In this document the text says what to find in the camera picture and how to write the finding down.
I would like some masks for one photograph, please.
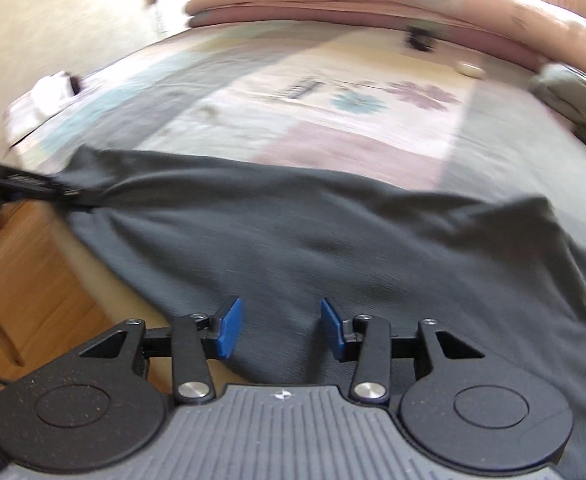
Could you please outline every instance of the dark gray fabric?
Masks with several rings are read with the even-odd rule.
[[[415,329],[435,317],[560,388],[576,428],[560,465],[586,480],[586,251],[547,200],[411,193],[352,174],[153,152],[79,150],[62,177],[103,206],[74,233],[167,316],[230,294],[246,323],[230,367],[256,382],[346,385],[318,325],[329,296]],[[395,387],[413,383],[408,362]]]

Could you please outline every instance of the gray bundled cloth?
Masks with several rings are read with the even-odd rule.
[[[319,325],[352,314],[439,319],[557,386],[574,411],[560,463],[586,480],[586,251],[547,200],[492,205],[337,171],[152,152],[77,151],[61,176],[105,189],[61,210],[74,234],[167,317],[245,302],[230,367],[258,383],[346,386]],[[414,382],[393,363],[393,387]]]
[[[551,63],[531,80],[532,94],[576,127],[586,127],[586,74],[572,66]]]

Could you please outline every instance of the gray ribbed plate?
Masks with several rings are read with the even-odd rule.
[[[11,465],[0,480],[462,480],[397,431],[388,414],[347,402],[335,386],[229,386],[182,406],[132,458],[93,473],[51,476]],[[522,480],[561,480],[550,468]]]

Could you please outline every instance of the teal flower print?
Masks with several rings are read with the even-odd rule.
[[[352,114],[374,114],[387,107],[377,97],[354,92],[353,90],[347,90],[334,97],[333,104],[336,108]]]

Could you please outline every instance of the patchwork bedsheet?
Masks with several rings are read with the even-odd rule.
[[[459,74],[457,62],[486,71]],[[82,144],[324,168],[488,202],[541,194],[586,248],[586,147],[531,96],[531,72],[406,33],[317,22],[187,31],[86,78],[23,139],[54,173]]]

